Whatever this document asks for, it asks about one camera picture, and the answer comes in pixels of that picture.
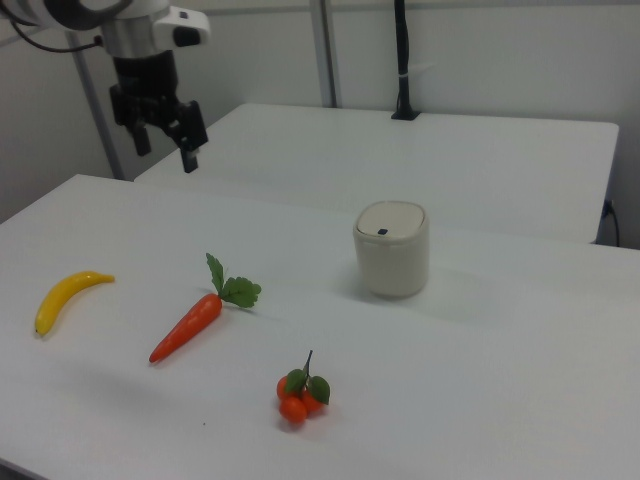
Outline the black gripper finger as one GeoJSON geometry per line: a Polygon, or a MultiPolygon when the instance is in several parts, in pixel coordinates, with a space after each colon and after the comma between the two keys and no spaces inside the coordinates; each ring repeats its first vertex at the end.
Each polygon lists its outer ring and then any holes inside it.
{"type": "Polygon", "coordinates": [[[145,156],[151,152],[150,140],[143,120],[137,119],[132,124],[132,137],[138,156],[145,156]]]}
{"type": "Polygon", "coordinates": [[[208,142],[202,113],[196,101],[177,103],[173,113],[171,138],[180,150],[184,172],[192,173],[198,168],[199,149],[208,142]]]}

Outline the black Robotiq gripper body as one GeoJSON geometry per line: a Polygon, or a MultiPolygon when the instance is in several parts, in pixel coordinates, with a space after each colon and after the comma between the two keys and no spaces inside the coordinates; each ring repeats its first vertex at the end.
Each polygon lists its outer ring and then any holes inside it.
{"type": "Polygon", "coordinates": [[[110,88],[114,119],[120,126],[141,121],[167,129],[176,121],[178,76],[172,51],[144,58],[113,58],[118,83],[110,88]]]}

